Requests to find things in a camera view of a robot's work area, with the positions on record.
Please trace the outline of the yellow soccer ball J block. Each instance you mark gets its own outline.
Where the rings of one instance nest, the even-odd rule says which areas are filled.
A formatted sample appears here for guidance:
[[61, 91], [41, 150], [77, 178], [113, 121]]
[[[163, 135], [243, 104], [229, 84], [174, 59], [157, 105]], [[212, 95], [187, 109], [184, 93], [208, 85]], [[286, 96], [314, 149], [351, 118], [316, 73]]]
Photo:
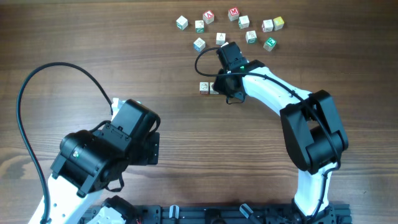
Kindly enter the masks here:
[[217, 92], [217, 91], [215, 91], [215, 89], [214, 89], [214, 82], [210, 82], [210, 90], [209, 90], [209, 92], [210, 92], [210, 94], [211, 95], [218, 95], [219, 93]]

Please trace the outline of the red 6 baseball block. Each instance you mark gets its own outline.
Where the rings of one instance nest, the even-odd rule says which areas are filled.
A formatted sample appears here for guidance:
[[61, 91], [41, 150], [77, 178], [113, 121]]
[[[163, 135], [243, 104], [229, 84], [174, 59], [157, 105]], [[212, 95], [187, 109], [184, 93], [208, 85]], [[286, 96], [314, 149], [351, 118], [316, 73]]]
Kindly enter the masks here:
[[210, 93], [210, 86], [208, 82], [200, 82], [200, 94], [208, 95]]

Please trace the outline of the green N letter block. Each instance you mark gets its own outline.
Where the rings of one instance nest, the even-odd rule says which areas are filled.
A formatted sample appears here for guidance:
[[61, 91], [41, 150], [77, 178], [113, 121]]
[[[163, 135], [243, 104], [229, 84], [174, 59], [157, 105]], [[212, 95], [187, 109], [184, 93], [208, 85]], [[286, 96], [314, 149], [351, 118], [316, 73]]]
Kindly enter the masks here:
[[240, 16], [238, 19], [238, 26], [240, 29], [248, 28], [250, 24], [248, 16]]

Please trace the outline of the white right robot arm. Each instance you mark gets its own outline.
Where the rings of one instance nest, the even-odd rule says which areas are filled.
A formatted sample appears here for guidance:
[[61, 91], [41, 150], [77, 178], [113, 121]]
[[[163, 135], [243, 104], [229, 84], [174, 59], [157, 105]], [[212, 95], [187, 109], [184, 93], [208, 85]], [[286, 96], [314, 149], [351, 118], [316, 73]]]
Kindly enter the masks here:
[[298, 168], [294, 212], [304, 223], [319, 221], [330, 211], [330, 177], [341, 167], [348, 137], [332, 96], [325, 90], [301, 90], [275, 76], [258, 60], [248, 61], [232, 42], [218, 47], [222, 68], [214, 89], [227, 99], [250, 96], [279, 117], [287, 153]]

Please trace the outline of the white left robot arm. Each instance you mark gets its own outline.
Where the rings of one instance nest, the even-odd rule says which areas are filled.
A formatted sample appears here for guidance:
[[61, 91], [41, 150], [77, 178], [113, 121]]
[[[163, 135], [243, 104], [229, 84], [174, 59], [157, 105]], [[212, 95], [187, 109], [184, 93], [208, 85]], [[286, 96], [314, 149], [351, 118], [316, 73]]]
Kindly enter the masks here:
[[48, 195], [30, 223], [77, 223], [110, 182], [124, 182], [122, 173], [128, 166], [158, 163], [159, 115], [134, 100], [114, 107], [118, 112], [111, 120], [62, 139], [51, 165]]

